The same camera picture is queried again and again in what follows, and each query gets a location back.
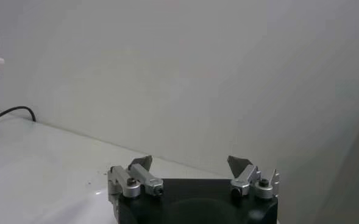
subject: white surface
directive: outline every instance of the white surface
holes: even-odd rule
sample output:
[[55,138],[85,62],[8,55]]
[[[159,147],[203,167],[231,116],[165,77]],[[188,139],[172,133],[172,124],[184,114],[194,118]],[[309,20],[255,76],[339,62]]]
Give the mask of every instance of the white surface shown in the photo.
[[[0,119],[0,224],[115,223],[104,173],[139,156],[28,120]],[[157,158],[151,172],[160,177],[221,178]]]
[[0,56],[0,109],[223,175],[229,154],[276,167],[284,223],[313,222],[359,123],[359,0],[0,0]]

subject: screw head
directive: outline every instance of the screw head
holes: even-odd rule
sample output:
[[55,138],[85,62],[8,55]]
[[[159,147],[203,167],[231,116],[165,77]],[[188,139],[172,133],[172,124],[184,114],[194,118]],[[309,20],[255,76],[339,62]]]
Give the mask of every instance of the screw head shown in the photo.
[[161,188],[161,187],[156,187],[156,188],[154,189],[154,193],[155,193],[156,196],[161,196],[161,195],[163,195],[163,188]]
[[259,186],[260,187],[268,187],[269,186],[269,181],[267,179],[261,179],[259,181]]
[[126,184],[128,186],[132,186],[132,185],[135,185],[137,182],[136,182],[136,179],[134,179],[133,177],[131,178],[128,178],[128,180],[126,180]]

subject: black cable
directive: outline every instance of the black cable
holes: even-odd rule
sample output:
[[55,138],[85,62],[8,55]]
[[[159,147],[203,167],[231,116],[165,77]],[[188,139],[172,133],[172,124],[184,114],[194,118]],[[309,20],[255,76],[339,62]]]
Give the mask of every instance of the black cable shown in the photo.
[[10,109],[8,109],[8,110],[5,110],[5,111],[3,111],[3,112],[0,113],[0,117],[3,116],[3,115],[5,115],[5,114],[8,114],[8,113],[10,113],[10,112],[12,112],[12,111],[20,110],[20,109],[25,109],[25,110],[27,110],[27,111],[30,113],[30,115],[32,116],[32,121],[35,122],[34,112],[32,111],[32,109],[30,109],[29,107],[25,107],[25,106],[12,107],[12,108],[10,108]]

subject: bolt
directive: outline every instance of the bolt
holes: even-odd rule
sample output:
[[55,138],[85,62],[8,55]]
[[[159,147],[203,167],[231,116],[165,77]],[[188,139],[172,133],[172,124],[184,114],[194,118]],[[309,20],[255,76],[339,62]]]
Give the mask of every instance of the bolt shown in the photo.
[[269,181],[267,179],[261,179],[259,181],[259,186],[260,187],[268,187],[269,186]]
[[126,180],[126,184],[127,184],[128,186],[135,185],[135,184],[136,184],[136,179],[134,179],[133,177],[128,178],[128,180]]

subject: silver clamp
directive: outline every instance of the silver clamp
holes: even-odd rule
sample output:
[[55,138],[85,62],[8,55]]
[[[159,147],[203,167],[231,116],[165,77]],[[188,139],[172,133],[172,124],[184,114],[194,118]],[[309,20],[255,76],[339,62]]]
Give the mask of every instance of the silver clamp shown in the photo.
[[131,165],[129,174],[144,185],[145,193],[152,196],[161,196],[163,194],[163,180],[154,177],[140,164]]
[[231,193],[234,197],[243,197],[248,194],[250,185],[260,178],[260,171],[257,166],[248,165],[242,173],[230,181]]
[[258,198],[270,199],[278,197],[279,193],[279,173],[272,170],[262,175],[262,178],[255,183],[255,195]]
[[140,182],[132,178],[122,166],[113,166],[107,173],[107,179],[109,195],[122,193],[127,198],[140,195]]

